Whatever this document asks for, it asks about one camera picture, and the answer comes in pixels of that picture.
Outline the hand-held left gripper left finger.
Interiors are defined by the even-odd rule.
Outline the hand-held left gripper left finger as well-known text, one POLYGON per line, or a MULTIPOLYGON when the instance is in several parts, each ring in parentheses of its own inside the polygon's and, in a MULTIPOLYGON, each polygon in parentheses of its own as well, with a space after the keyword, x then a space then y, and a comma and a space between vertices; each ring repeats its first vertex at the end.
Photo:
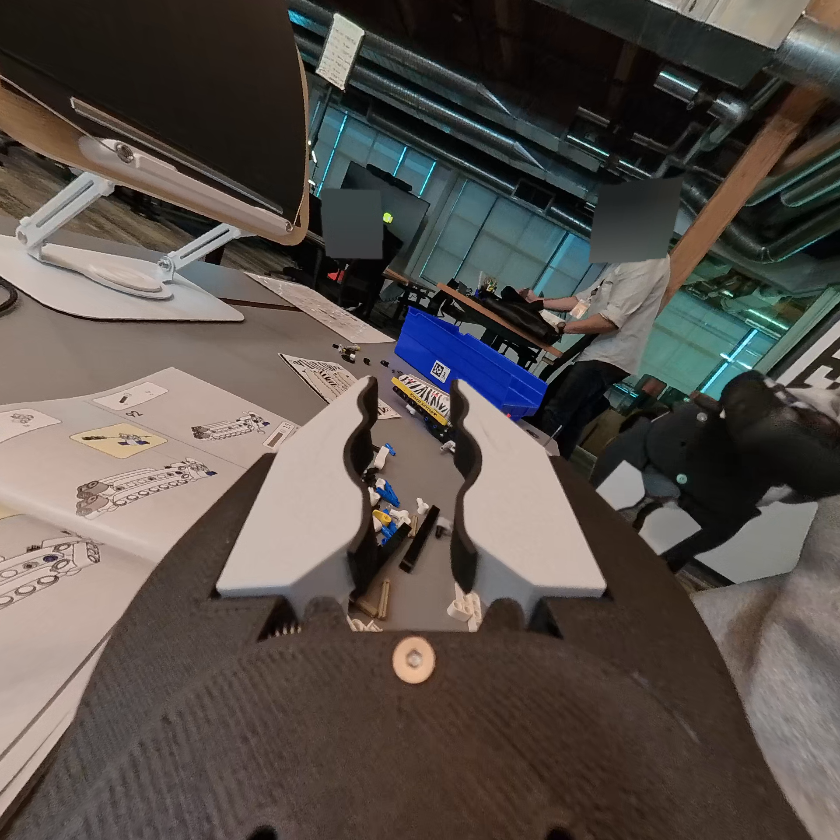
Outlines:
POLYGON ((220 574, 222 597, 280 595, 302 614, 319 597, 347 607, 375 576, 364 472, 378 382, 368 375, 279 447, 220 574))

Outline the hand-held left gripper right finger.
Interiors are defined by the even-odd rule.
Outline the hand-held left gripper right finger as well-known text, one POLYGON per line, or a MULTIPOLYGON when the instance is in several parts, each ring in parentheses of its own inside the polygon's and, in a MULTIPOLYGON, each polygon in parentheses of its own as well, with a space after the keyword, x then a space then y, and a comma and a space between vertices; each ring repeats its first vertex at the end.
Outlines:
POLYGON ((451 571, 483 605, 500 599, 531 616, 547 597, 598 598, 606 580, 550 456, 469 383, 450 386, 455 499, 451 571))

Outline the pile of small lego pieces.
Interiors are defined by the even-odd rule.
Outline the pile of small lego pieces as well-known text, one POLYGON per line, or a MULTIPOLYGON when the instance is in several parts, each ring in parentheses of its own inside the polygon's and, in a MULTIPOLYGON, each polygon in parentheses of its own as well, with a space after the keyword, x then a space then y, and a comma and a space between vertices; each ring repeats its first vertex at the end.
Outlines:
POLYGON ((407 526, 408 537, 419 533, 435 504, 423 497, 410 498, 397 492, 389 478, 389 470, 396 461, 396 450, 390 444, 375 444, 374 456, 364 472, 369 490, 374 535, 379 547, 392 541, 402 526, 407 526))

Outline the person's right forearm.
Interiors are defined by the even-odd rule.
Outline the person's right forearm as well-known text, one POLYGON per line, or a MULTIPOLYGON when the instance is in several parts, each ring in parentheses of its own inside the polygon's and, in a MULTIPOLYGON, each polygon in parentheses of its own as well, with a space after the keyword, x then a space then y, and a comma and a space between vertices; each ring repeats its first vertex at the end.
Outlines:
POLYGON ((838 839, 838 497, 818 503, 790 573, 691 599, 788 802, 812 838, 838 839))

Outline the long black lego beam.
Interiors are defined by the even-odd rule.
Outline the long black lego beam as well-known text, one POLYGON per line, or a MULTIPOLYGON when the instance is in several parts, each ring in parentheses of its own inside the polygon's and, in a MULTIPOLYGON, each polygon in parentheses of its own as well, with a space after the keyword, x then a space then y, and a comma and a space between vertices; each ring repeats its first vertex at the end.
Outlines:
POLYGON ((416 535, 412 538, 411 544, 402 557, 399 569, 407 574, 414 571, 417 561, 424 551, 426 542, 434 533, 439 516, 439 508, 432 506, 425 513, 423 522, 419 525, 416 535))

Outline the partly built lego truck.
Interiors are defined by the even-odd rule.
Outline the partly built lego truck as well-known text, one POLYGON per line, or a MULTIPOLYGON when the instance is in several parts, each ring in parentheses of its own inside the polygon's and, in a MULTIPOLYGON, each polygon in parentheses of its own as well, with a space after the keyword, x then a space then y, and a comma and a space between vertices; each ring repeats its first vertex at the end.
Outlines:
POLYGON ((442 392, 411 374, 399 374, 392 378, 392 388, 407 407, 423 421, 426 430, 441 443, 454 438, 450 423, 450 401, 442 392))

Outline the lego instruction booklet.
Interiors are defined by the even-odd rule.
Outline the lego instruction booklet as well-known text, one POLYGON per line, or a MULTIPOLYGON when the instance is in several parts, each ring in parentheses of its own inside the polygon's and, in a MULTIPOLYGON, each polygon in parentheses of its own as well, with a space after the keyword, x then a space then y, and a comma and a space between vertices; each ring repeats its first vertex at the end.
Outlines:
POLYGON ((297 429, 175 368, 2 406, 3 810, 56 745, 155 565, 297 429))

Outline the zebra-striped sticker sheet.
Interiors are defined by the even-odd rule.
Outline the zebra-striped sticker sheet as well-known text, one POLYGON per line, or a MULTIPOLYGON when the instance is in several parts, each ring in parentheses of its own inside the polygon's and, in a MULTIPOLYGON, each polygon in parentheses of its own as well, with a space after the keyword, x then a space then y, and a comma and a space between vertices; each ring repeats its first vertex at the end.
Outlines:
POLYGON ((305 359, 287 353, 278 355, 326 403, 339 399, 358 381, 341 364, 305 359))

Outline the blue plastic storage bin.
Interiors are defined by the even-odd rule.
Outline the blue plastic storage bin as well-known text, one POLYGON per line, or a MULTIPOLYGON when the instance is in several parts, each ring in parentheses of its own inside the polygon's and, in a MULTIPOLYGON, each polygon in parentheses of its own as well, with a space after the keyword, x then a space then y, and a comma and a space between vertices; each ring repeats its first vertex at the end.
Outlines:
POLYGON ((441 318, 409 308, 395 354, 435 387, 462 380, 514 421, 534 415, 547 383, 441 318))

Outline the white printed paper sheet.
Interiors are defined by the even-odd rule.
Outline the white printed paper sheet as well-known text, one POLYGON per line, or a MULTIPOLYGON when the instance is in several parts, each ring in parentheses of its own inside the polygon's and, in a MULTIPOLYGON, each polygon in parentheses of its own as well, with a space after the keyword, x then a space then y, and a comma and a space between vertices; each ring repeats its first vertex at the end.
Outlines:
POLYGON ((290 280, 246 272, 246 276, 272 291, 298 310, 355 344, 393 343, 394 339, 344 310, 314 289, 290 280))

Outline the wooden office desk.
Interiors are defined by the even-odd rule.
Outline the wooden office desk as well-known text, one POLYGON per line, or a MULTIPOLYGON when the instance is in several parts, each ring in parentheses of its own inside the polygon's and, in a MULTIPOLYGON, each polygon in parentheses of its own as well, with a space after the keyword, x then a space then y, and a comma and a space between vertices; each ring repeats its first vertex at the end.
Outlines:
POLYGON ((465 316, 466 320, 477 322, 479 325, 484 326, 505 340, 512 340, 516 344, 528 345, 528 347, 536 351, 547 353, 555 360, 565 358, 566 362, 574 357, 573 352, 581 351, 580 343, 575 343, 566 350, 562 350, 553 343, 540 341, 538 337, 531 335, 530 332, 520 329, 516 323, 504 318, 495 311, 487 309, 476 298, 463 294, 455 288, 439 283, 437 289, 445 295, 447 300, 452 301, 461 310, 469 313, 469 315, 465 316))

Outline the white monitor stand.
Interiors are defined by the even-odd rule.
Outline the white monitor stand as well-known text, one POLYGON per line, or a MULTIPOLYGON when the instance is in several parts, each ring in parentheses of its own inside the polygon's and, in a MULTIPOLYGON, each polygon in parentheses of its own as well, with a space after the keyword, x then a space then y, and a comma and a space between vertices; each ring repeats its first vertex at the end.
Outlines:
POLYGON ((297 229, 282 213, 241 201, 119 140, 82 135, 87 169, 2 237, 2 278, 48 308, 103 321, 241 322, 244 316, 184 278, 183 268, 237 238, 282 240, 297 229), (117 184, 217 220, 202 236, 156 261, 49 239, 117 184))

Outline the black monitor with wooden rim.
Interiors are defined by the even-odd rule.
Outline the black monitor with wooden rim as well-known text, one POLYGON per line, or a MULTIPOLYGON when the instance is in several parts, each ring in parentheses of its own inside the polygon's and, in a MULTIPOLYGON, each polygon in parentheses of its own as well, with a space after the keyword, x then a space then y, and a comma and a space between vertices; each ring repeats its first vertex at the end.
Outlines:
POLYGON ((308 90, 287 2, 13 1, 2 131, 249 235, 308 231, 308 90))

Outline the hanging white paper sign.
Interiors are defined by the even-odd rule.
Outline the hanging white paper sign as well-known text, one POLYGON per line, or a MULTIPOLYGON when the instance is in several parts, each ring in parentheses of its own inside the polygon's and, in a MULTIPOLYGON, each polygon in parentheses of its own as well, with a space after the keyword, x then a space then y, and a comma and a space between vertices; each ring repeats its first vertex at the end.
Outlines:
POLYGON ((364 35, 365 31, 361 26, 341 14, 333 14, 316 67, 316 75, 344 91, 364 35))

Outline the silver ventilation duct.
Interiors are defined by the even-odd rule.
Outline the silver ventilation duct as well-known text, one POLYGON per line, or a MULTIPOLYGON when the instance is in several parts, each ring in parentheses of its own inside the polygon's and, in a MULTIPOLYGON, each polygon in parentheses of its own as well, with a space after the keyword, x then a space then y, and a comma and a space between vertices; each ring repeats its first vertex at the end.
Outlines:
POLYGON ((839 97, 839 30, 804 14, 764 70, 796 86, 819 88, 839 97))

